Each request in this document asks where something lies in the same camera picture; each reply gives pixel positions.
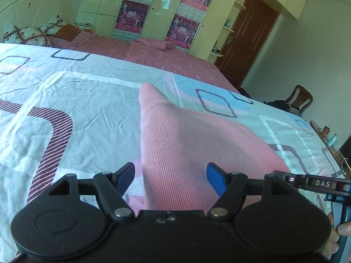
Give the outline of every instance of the poster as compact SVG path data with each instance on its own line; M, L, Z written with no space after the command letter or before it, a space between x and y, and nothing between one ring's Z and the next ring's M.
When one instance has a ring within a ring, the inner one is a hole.
M211 0L181 0L166 41L188 52Z
M152 1L123 0L112 37L127 42L138 39Z
M166 41L175 46L189 50L200 23L178 14L174 16Z

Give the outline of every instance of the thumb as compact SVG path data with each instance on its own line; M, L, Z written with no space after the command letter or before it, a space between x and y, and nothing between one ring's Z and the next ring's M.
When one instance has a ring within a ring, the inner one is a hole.
M338 234L340 234L341 236L351 235L351 222L346 222L341 224L338 227Z

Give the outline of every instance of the black circular disc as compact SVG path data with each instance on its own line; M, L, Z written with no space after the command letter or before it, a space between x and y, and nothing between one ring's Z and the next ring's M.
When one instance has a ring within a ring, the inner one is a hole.
M273 206L262 201L241 210L235 228L248 245L271 256L313 254L330 234L328 218L313 205Z
M21 251L34 257L59 259L81 253L98 241L106 219L84 202L28 205L11 224L12 236Z

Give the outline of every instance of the hand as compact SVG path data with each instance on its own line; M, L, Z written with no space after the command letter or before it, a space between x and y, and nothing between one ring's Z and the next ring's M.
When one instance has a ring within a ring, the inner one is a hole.
M334 217L332 213L328 214L328 219L330 220L331 225L334 225ZM336 253L339 250L339 245L337 244L340 236L348 236L351 235L351 222L346 222L341 224L338 227L338 231L332 228L327 244L322 251L322 255L325 257L329 257L332 254Z

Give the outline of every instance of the book stack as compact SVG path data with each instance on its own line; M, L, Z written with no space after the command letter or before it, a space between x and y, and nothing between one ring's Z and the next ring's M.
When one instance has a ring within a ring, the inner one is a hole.
M93 24L89 23L77 23L74 24L75 26L79 27L80 30L86 31L86 32L95 32L96 31L96 26Z

